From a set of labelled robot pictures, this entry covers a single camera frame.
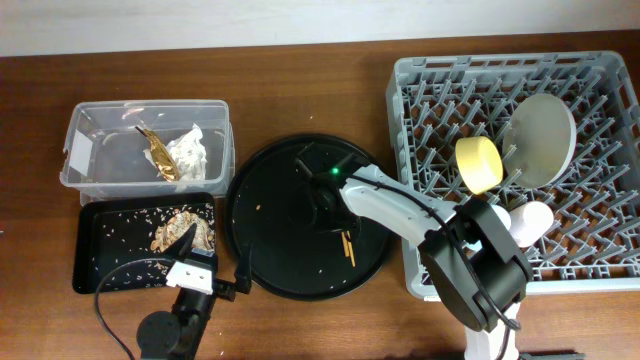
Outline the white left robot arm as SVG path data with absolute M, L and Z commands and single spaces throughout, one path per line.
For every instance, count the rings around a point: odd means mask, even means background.
M 234 301 L 252 288 L 251 254 L 247 245 L 233 282 L 218 279 L 214 251 L 193 246 L 197 227 L 192 225 L 164 254 L 173 262 L 166 284 L 179 289 L 172 309 L 157 311 L 140 323 L 136 341 L 142 359 L 193 359 L 218 299 Z

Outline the grey plate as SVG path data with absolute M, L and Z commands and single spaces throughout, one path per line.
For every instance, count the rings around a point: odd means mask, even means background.
M 502 140 L 503 165 L 514 183 L 526 189 L 556 181 L 574 155 L 577 127 L 574 116 L 560 99 L 536 94 L 515 109 Z

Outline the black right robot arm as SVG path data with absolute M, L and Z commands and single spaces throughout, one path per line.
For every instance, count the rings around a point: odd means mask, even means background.
M 440 301 L 465 327 L 467 359 L 519 359 L 516 319 L 532 267 L 494 208 L 429 197 L 355 153 L 310 143 L 295 159 L 310 191 L 309 225 L 347 233 L 370 219 L 410 242 Z

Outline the light blue cup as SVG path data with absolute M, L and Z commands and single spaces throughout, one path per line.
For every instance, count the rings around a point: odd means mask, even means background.
M 491 206 L 494 213 L 498 216 L 502 224 L 506 227 L 507 230 L 511 227 L 511 217 L 506 209 L 499 205 Z M 479 252 L 482 249 L 482 243 L 480 241 L 476 241 L 475 243 L 465 243 L 465 247 L 472 252 Z

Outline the yellow bowl with scraps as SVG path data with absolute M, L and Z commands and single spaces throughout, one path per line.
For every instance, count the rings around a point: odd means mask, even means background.
M 480 195 L 503 180 L 503 164 L 497 147 L 487 137 L 459 139 L 455 145 L 455 159 L 466 187 Z

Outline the white napkin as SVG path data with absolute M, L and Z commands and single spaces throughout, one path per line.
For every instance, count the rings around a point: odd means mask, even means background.
M 198 125 L 194 124 L 189 132 L 183 134 L 179 138 L 171 140 L 167 144 L 162 142 L 178 166 L 179 173 L 181 175 L 179 181 L 203 181 L 205 179 L 207 152 L 204 145 L 201 143 L 202 139 L 202 130 Z M 144 149 L 143 154 L 145 158 L 156 168 L 152 162 L 149 148 Z

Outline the pink cup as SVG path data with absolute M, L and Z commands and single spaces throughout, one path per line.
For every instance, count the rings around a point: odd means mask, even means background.
M 554 214 L 543 202 L 532 201 L 509 212 L 509 233 L 520 248 L 527 248 L 541 238 L 553 225 Z

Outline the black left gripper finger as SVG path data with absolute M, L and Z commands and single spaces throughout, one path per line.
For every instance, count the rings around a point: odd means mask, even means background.
M 191 252 L 196 233 L 197 225 L 192 224 L 179 239 L 173 242 L 163 252 L 163 254 L 171 259 L 184 259 Z
M 241 247 L 238 256 L 238 264 L 235 276 L 235 289 L 237 292 L 249 294 L 252 288 L 252 266 L 251 266 L 252 244 L 248 243 Z

